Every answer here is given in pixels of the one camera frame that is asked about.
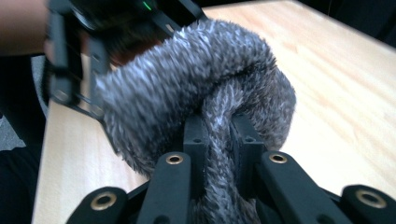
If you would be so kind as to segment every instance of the green light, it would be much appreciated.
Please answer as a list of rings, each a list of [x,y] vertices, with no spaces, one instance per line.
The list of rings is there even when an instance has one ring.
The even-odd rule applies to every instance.
[[[145,1],[143,1],[143,5],[145,5],[145,7],[146,7],[148,10],[151,11],[151,7],[149,7],[149,5],[148,5]]]

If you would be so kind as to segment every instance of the wooden table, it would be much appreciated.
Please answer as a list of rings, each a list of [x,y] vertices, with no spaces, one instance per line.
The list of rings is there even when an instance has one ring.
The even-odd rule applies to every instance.
[[[265,38],[297,93],[282,150],[323,188],[363,184],[396,198],[396,51],[297,2],[205,10]],[[34,223],[65,223],[86,194],[142,183],[100,125],[51,104]]]

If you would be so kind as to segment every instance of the dark background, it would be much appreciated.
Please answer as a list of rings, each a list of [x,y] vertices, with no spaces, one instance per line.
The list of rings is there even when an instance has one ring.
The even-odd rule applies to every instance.
[[[244,0],[193,0],[210,7]],[[301,0],[300,2],[396,48],[396,0]]]

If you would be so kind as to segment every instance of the metal grommet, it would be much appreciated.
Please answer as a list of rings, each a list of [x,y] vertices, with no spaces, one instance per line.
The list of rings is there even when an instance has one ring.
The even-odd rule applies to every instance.
[[[95,211],[102,211],[107,209],[108,207],[111,207],[117,200],[117,196],[110,192],[102,192],[92,200],[91,202],[91,209]]]
[[[387,206],[387,202],[381,196],[370,190],[359,189],[356,191],[356,197],[362,203],[374,208],[385,208]]]
[[[281,154],[274,153],[270,155],[270,160],[276,163],[285,163],[288,161],[288,158]]]
[[[166,162],[172,165],[176,165],[183,162],[183,157],[177,154],[171,155],[166,158]]]

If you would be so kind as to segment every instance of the gray fuzzy object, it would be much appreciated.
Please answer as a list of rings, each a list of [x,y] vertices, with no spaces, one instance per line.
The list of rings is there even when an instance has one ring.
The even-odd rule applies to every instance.
[[[296,98],[256,34],[226,21],[199,21],[97,81],[113,146],[150,177],[184,119],[201,108],[209,135],[205,195],[195,223],[259,223],[233,176],[230,122],[245,113],[265,146],[286,140]]]

